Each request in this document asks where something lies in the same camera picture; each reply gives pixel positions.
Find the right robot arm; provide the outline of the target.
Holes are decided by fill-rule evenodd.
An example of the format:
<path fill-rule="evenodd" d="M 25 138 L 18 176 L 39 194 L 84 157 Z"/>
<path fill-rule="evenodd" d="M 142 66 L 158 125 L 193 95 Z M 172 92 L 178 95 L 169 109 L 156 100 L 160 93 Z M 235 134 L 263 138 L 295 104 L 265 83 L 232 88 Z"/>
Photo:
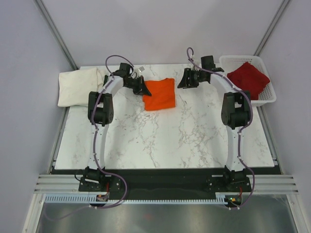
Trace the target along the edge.
<path fill-rule="evenodd" d="M 249 91 L 243 91 L 225 76 L 224 70 L 216 67 L 212 56 L 201 58 L 201 67 L 192 63 L 185 68 L 178 88 L 197 88 L 200 83 L 208 82 L 222 97 L 221 120 L 226 126 L 228 136 L 228 156 L 225 168 L 230 172 L 240 172 L 247 168 L 243 161 L 244 130 L 253 120 L 253 109 Z"/>

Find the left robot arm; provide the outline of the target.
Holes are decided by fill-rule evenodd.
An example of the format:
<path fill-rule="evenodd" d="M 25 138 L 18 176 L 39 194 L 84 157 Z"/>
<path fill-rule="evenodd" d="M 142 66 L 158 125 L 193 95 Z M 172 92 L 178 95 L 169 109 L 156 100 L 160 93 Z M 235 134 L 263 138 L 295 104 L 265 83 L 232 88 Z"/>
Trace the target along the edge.
<path fill-rule="evenodd" d="M 93 140 L 87 168 L 105 168 L 105 141 L 109 124 L 114 119 L 113 97 L 124 87 L 132 89 L 135 95 L 152 95 L 144 77 L 128 63 L 120 63 L 118 70 L 104 77 L 104 84 L 98 91 L 89 93 L 87 117 L 93 126 Z"/>

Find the orange t shirt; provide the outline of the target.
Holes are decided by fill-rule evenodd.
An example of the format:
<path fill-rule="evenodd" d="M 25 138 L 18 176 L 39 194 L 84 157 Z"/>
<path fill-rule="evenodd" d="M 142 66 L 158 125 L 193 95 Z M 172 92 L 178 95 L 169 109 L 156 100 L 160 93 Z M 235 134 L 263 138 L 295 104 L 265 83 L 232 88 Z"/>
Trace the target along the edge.
<path fill-rule="evenodd" d="M 158 111 L 174 108 L 175 102 L 175 80 L 166 78 L 159 81 L 146 81 L 146 87 L 151 92 L 151 96 L 144 95 L 144 110 Z"/>

